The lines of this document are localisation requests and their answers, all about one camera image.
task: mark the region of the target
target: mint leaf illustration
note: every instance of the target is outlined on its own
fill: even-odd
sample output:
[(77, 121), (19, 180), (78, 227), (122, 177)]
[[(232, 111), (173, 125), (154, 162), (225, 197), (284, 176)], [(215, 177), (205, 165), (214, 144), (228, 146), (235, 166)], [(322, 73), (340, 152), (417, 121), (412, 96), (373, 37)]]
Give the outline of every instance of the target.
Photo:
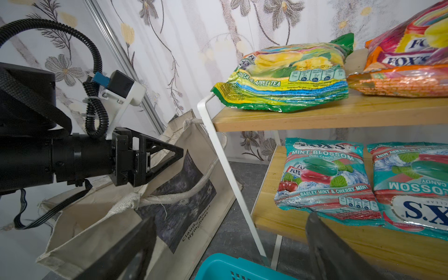
[(347, 180), (339, 175), (334, 177), (330, 182), (330, 188), (342, 188), (347, 186)]
[(291, 173), (285, 173), (283, 175), (283, 181), (292, 181), (294, 179), (294, 176)]
[(293, 181), (296, 182), (297, 185), (299, 185), (300, 183), (302, 183), (302, 179), (300, 179), (300, 178), (295, 178), (295, 179), (293, 179)]
[(413, 162), (418, 158), (418, 152), (399, 154), (398, 157), (404, 162)]
[(345, 167), (345, 164), (343, 164), (340, 160), (333, 161), (334, 164), (337, 166), (337, 170), (339, 171), (347, 171), (347, 168)]
[(399, 166), (392, 166), (392, 172), (394, 172), (394, 174), (401, 174), (401, 170)]
[(332, 58), (332, 54), (329, 53), (329, 52), (323, 53), (323, 54), (321, 54), (321, 55), (319, 55), (319, 56), (323, 56), (323, 57), (326, 57), (326, 58), (328, 58), (328, 59), (331, 59), (331, 58)]
[(417, 174), (410, 166), (402, 166), (399, 167), (399, 169), (401, 173), (405, 174), (408, 177), (411, 177), (412, 179), (418, 179), (421, 177), (421, 175)]
[(280, 68), (272, 74), (272, 77), (273, 78), (289, 77), (291, 75), (291, 72), (295, 71), (296, 68), (297, 68), (296, 66)]
[(418, 179), (421, 177), (421, 175), (417, 174), (415, 171), (406, 171), (406, 172), (403, 172), (403, 174), (411, 177), (412, 179)]

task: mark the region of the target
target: blue connector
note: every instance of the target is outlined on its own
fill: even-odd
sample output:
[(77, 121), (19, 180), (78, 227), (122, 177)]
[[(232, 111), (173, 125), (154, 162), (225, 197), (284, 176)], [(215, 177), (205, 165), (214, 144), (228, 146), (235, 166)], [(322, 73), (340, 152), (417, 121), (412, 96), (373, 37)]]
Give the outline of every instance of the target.
[(97, 84), (100, 84), (102, 86), (104, 86), (105, 88), (107, 88), (107, 86), (109, 85), (110, 82), (110, 78), (104, 76), (103, 74), (101, 74), (100, 72), (96, 72), (95, 76), (92, 79), (94, 82), (96, 82)]

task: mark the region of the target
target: blue plastic basket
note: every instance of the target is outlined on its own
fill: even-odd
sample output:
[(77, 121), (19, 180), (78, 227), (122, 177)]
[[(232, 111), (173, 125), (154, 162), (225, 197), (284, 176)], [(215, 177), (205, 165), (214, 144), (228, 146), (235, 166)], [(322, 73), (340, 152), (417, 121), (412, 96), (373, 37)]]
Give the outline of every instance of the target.
[(297, 280), (243, 258), (213, 254), (201, 265), (195, 280)]

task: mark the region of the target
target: green candy bag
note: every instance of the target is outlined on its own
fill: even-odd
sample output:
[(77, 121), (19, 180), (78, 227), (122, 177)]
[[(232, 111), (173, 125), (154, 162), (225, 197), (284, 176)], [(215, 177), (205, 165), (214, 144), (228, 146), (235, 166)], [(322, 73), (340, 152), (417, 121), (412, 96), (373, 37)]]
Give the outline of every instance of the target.
[(353, 33), (330, 43), (268, 47), (243, 57), (214, 92), (233, 108), (292, 112), (348, 97), (344, 61)]

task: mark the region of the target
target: candy bag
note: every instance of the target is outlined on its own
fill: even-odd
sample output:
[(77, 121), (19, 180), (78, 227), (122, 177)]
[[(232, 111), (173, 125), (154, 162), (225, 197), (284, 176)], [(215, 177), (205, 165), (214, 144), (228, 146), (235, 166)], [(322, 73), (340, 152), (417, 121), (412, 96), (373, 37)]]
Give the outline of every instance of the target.
[(448, 0), (366, 42), (364, 73), (347, 77), (368, 95), (448, 96)]
[(353, 33), (331, 43), (268, 47), (243, 57), (214, 92), (229, 107), (292, 112), (348, 97), (344, 61)]
[(448, 240), (448, 144), (367, 145), (385, 227)]
[(286, 164), (274, 197), (280, 209), (317, 212), (348, 225), (382, 225), (367, 179), (363, 145), (286, 138)]

